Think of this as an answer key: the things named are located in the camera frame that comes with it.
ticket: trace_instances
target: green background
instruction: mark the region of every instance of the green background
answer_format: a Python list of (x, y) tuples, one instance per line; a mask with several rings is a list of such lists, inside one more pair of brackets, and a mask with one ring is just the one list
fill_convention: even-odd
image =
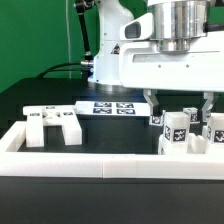
[[(68, 62), (65, 0), (0, 0), (0, 92), (26, 77), (35, 77), (53, 65)], [(145, 11), (143, 0), (120, 0), (136, 17)], [(78, 17), (69, 1), (72, 61), (83, 59)], [(96, 7), (85, 14), (91, 50), (99, 47)], [(224, 8), (211, 8), (210, 22), (224, 22)], [(48, 77), (69, 77), (68, 73)], [(79, 73), (72, 77), (80, 78)]]

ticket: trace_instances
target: black table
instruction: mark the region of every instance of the black table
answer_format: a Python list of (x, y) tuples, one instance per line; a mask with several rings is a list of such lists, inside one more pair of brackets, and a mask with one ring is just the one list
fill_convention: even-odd
[[(200, 108), (202, 94), (159, 91), (167, 111)], [(142, 91), (111, 94), (85, 81), (23, 79), (0, 94), (0, 136), (23, 106), (72, 105), (79, 101), (145, 102)], [(215, 110), (224, 108), (222, 99)], [(162, 128), (148, 118), (78, 116), (82, 146), (64, 146), (59, 127), (45, 128), (36, 152), (157, 154)], [(201, 126), (192, 127), (199, 134)], [(19, 153), (27, 151), (25, 145)], [(206, 180), (0, 177), (0, 223), (223, 223), (224, 182)]]

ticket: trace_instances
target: metal cylinder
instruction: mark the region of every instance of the metal cylinder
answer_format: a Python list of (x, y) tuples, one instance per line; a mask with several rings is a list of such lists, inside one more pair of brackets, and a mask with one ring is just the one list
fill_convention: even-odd
[(188, 51), (190, 39), (205, 36), (203, 25), (208, 17), (209, 1), (175, 1), (148, 7), (154, 17), (158, 51)]

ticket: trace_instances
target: black cable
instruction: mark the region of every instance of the black cable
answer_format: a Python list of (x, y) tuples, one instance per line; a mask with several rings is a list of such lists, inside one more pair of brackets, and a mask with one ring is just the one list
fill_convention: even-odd
[(89, 69), (57, 69), (57, 70), (52, 70), (52, 71), (49, 71), (49, 72), (73, 72), (73, 71), (89, 71)]
[(67, 66), (71, 66), (71, 65), (81, 65), (81, 62), (72, 62), (72, 63), (63, 63), (63, 64), (59, 64), (59, 65), (55, 65), (53, 67), (48, 68), (47, 70), (45, 70), (44, 72), (41, 72), (37, 78), (42, 79), (48, 72), (57, 69), (57, 68), (62, 68), (62, 67), (67, 67)]

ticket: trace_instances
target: white holder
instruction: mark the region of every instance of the white holder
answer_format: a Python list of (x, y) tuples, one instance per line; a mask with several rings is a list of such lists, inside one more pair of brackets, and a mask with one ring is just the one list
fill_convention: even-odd
[(31, 106), (24, 107), (27, 116), (27, 147), (43, 147), (43, 126), (62, 126), (65, 145), (81, 145), (82, 129), (73, 106)]

